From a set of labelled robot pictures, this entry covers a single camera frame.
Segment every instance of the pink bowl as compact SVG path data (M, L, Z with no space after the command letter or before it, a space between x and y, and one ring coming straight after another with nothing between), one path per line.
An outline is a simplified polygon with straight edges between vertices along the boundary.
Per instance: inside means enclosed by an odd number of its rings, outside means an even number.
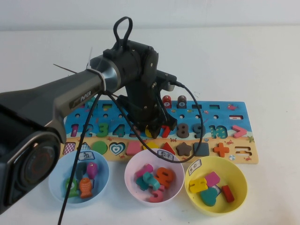
M169 189L166 189L164 191L164 200L162 202L158 203L152 203L148 202L147 199L151 197L151 188L148 190L142 191L140 187L135 183L136 176L135 173L142 169L144 165L150 164L153 166L153 175L156 175L156 171L160 167L164 167L167 169L173 170L175 173L175 178L172 181ZM165 204L169 201L171 201L181 190L183 184L184 184L184 169L182 164L180 163L170 163L163 159L158 158L154 154L152 154L148 150L143 150L133 156L131 160L128 162L126 169L125 169L125 184L128 189L128 191L132 194L132 196L137 199L139 202L141 202L144 205L147 206L159 206L162 204Z

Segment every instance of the red triangle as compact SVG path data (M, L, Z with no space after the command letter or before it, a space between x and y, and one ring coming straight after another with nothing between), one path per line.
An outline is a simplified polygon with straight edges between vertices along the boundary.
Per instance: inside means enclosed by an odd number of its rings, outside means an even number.
M163 145L162 149L163 149L163 150L166 150L166 151L168 151L168 152L170 152L170 153L172 153L172 154L175 155L175 152L173 151L172 147L169 145L168 142L166 142L166 143Z

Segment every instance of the blue water pattern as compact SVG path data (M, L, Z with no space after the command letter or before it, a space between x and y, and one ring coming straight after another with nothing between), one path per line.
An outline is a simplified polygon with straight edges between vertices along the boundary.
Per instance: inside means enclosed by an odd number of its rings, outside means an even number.
M188 124L189 132L193 132L193 125L200 123L198 118L199 112L195 108L195 103L193 101L187 101L186 109L177 109L177 101L172 101L172 108L167 109L167 111L178 120L178 124L186 123ZM233 125L237 125L246 129L249 132L252 132L246 105L244 102L214 102L214 101L198 101L198 104L201 105L201 112L203 116L204 126L206 133L210 132L210 126L224 126L227 130L231 130ZM103 108L103 105L108 106L106 111ZM91 103L87 102L84 107L78 108L67 116L65 128L67 136L70 136L72 132L72 125L78 124L77 137L80 136L80 133L83 131L83 126L85 120L88 116ZM94 136L99 132L99 123L108 124L108 133L112 133L120 124L125 126L125 134L133 134L130 131L129 125L126 123L123 117L119 117L121 112L118 110L117 106L111 100L101 100L98 102L93 116L90 119L89 125L89 135ZM231 120L229 117L231 115L241 116L242 120ZM175 134L177 128L170 132L169 135ZM141 132L141 136L146 137L144 132Z

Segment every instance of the green circle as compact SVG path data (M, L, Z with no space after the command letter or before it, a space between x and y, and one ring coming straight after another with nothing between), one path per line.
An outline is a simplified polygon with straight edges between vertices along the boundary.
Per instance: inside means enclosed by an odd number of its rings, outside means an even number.
M92 150L104 155L107 152L107 145L103 141L98 141L92 145Z

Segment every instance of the white wall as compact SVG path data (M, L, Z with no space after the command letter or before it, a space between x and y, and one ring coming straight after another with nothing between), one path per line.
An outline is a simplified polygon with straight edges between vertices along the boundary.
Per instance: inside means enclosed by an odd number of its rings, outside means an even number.
M0 30L299 24L299 0L0 0Z

